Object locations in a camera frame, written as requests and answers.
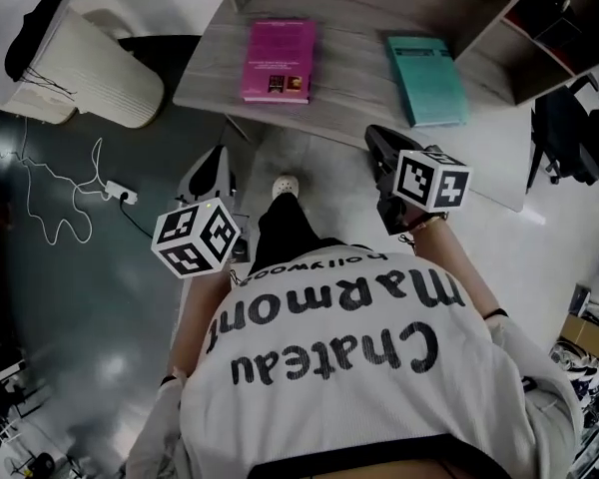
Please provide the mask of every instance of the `white sneaker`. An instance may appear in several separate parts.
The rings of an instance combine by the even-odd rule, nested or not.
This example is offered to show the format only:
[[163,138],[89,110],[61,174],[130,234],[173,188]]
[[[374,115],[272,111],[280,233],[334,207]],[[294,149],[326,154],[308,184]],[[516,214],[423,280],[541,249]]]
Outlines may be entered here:
[[273,200],[281,194],[300,195],[300,182],[295,176],[279,176],[273,183]]

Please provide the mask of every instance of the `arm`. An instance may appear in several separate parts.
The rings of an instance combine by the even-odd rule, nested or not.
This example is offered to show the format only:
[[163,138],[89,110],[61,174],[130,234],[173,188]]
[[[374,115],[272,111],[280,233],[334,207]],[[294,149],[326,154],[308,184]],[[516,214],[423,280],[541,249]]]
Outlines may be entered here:
[[568,377],[510,318],[486,319],[492,342],[524,378],[525,407],[535,435],[538,478],[566,477],[581,439],[583,415]]
[[189,295],[169,355],[168,374],[173,374],[175,369],[182,371],[187,377],[193,374],[211,319],[230,291],[231,277],[227,271],[196,276],[191,280]]
[[153,409],[127,461],[129,479],[191,479],[180,434],[180,400],[187,377],[198,365],[211,319],[231,290],[226,271],[197,276],[185,302],[169,355],[168,374],[174,375],[158,392]]
[[482,317],[500,308],[495,295],[470,262],[446,221],[431,222],[415,231],[413,239],[416,254],[444,268],[459,280]]

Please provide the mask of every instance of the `teal book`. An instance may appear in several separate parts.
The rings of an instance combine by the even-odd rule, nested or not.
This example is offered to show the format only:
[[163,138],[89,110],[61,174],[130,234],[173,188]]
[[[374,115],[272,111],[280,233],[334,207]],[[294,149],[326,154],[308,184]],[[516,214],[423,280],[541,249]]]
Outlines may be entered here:
[[392,36],[388,54],[410,126],[466,124],[466,93],[443,41]]

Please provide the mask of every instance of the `wooden desk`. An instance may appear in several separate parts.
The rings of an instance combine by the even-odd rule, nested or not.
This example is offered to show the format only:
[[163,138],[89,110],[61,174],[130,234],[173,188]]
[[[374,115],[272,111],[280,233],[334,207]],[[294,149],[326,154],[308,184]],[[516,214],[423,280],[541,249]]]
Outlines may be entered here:
[[[305,17],[318,25],[311,102],[245,104],[240,82],[250,25],[271,16]],[[191,59],[174,102],[272,125],[294,128],[365,148],[364,131],[378,124],[423,145],[437,144],[475,169],[472,188],[521,211],[530,158],[530,108],[514,107],[506,74],[477,53],[458,63],[470,104],[465,127],[410,129],[375,24],[417,30],[402,16],[347,0],[252,0],[236,13],[220,6]]]

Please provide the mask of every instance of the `book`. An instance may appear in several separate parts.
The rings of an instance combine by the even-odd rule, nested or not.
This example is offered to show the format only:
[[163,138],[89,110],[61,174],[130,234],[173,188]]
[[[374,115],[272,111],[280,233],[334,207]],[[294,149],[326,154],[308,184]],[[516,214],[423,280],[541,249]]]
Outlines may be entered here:
[[466,124],[466,94],[443,41],[392,36],[387,46],[410,126]]
[[242,76],[246,102],[308,103],[315,22],[257,21]]

